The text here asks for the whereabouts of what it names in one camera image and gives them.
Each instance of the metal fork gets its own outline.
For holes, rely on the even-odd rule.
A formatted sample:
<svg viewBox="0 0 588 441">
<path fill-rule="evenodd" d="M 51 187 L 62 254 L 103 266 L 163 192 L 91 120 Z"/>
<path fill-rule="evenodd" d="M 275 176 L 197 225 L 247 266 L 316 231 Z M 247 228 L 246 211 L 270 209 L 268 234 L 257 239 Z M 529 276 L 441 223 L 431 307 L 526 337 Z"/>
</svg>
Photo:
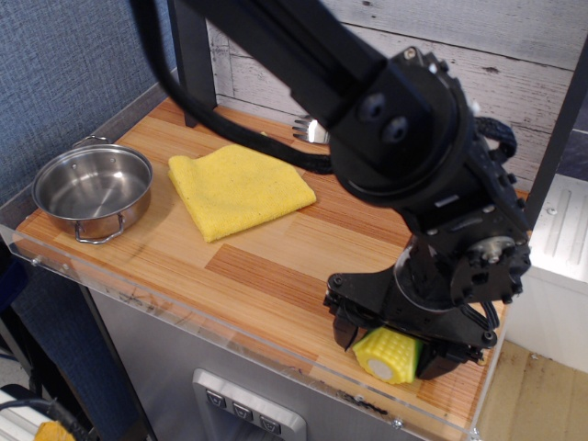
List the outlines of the metal fork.
<svg viewBox="0 0 588 441">
<path fill-rule="evenodd" d="M 306 142 L 312 142 L 316 144 L 328 144 L 331 139 L 329 132 L 319 124 L 319 121 L 306 115 L 295 119 L 294 122 L 299 126 L 293 126 L 292 129 L 295 131 L 293 136 L 299 140 Z"/>
</svg>

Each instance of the wooden floor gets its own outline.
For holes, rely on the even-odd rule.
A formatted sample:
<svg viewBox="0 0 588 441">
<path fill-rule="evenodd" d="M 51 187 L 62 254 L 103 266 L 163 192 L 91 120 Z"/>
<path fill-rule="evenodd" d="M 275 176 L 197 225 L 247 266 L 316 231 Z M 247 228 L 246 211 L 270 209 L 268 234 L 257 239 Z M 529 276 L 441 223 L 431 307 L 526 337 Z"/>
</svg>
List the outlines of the wooden floor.
<svg viewBox="0 0 588 441">
<path fill-rule="evenodd" d="M 478 429 L 483 441 L 588 440 L 588 374 L 505 342 Z"/>
</svg>

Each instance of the cable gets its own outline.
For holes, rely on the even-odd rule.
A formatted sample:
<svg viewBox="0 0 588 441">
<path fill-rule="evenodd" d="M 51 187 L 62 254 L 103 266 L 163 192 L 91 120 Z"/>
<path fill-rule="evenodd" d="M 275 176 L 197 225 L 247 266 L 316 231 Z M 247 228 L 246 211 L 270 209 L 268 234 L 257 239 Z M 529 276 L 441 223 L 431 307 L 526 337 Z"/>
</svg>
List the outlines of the cable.
<svg viewBox="0 0 588 441">
<path fill-rule="evenodd" d="M 25 400 L 7 401 L 0 404 L 0 412 L 11 407 L 30 407 L 45 413 L 52 420 L 59 421 L 76 441 L 89 441 L 90 435 L 78 423 L 77 419 L 61 404 L 56 401 L 47 401 L 42 398 L 28 398 Z"/>
<path fill-rule="evenodd" d="M 500 326 L 500 318 L 498 317 L 498 313 L 496 312 L 496 309 L 494 308 L 492 302 L 483 301 L 481 303 L 481 306 L 484 309 L 484 312 L 486 313 L 486 319 L 488 320 L 489 330 L 491 331 Z"/>
<path fill-rule="evenodd" d="M 179 85 L 170 74 L 164 54 L 157 9 L 153 0 L 130 0 L 145 56 L 165 92 L 198 122 L 230 141 L 265 153 L 289 164 L 321 175 L 333 172 L 331 157 L 304 153 L 282 142 L 248 130 L 208 110 Z"/>
</svg>

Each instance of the yellow sponge cloth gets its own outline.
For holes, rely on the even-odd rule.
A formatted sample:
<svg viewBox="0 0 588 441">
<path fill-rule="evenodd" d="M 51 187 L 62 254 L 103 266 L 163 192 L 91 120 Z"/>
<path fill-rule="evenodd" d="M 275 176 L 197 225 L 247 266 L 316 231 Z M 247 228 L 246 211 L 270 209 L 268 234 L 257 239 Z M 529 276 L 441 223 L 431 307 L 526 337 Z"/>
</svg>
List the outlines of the yellow sponge cloth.
<svg viewBox="0 0 588 441">
<path fill-rule="evenodd" d="M 169 167 L 177 193 L 207 242 L 316 201 L 292 165 L 237 144 L 198 159 L 174 156 Z"/>
</svg>

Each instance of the blue fabric wall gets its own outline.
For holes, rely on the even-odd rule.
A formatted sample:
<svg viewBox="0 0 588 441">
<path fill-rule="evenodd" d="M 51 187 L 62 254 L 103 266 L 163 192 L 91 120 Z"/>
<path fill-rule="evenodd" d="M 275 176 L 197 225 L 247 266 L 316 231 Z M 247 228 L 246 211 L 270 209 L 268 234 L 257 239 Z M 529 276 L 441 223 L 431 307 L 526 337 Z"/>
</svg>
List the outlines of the blue fabric wall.
<svg viewBox="0 0 588 441">
<path fill-rule="evenodd" d="M 127 2 L 0 0 L 0 205 L 154 83 Z"/>
</svg>

